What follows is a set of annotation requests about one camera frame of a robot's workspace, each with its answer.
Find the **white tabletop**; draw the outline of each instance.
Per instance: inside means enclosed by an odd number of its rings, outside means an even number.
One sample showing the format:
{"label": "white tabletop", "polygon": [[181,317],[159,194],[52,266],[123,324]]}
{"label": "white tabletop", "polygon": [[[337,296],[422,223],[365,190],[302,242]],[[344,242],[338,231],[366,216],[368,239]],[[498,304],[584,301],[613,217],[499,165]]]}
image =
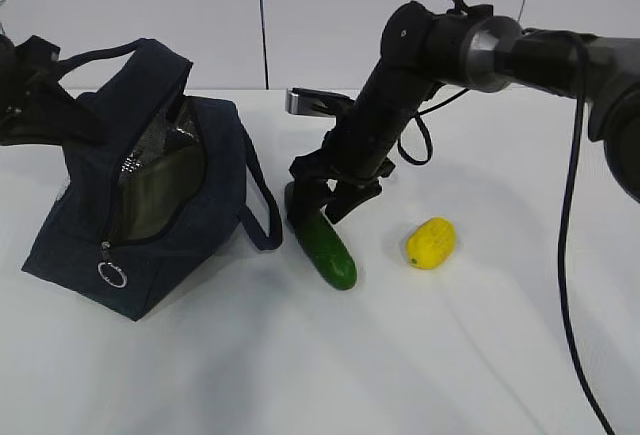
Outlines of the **white tabletop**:
{"label": "white tabletop", "polygon": [[[280,202],[293,157],[331,126],[287,115],[279,91],[199,95],[236,102]],[[338,225],[354,290],[330,288],[290,233],[263,255],[238,229],[138,323],[20,272],[66,172],[58,148],[0,149],[0,433],[602,433],[557,294],[572,122],[569,100],[470,93],[431,116],[432,163],[394,153],[383,195]],[[412,130],[407,145],[418,141]],[[454,222],[456,252],[410,268],[402,241],[434,216]],[[618,433],[640,430],[639,237],[640,207],[585,141],[570,299]]]}

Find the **green cucumber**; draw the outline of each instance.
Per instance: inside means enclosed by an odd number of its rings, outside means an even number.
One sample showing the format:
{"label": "green cucumber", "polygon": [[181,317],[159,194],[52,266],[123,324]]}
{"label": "green cucumber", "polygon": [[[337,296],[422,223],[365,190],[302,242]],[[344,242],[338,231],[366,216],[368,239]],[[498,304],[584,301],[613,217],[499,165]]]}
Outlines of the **green cucumber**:
{"label": "green cucumber", "polygon": [[[291,200],[292,185],[287,185],[285,189],[287,205]],[[301,222],[290,222],[290,225],[300,246],[329,285],[337,290],[354,287],[358,279],[356,264],[340,236],[320,210]]]}

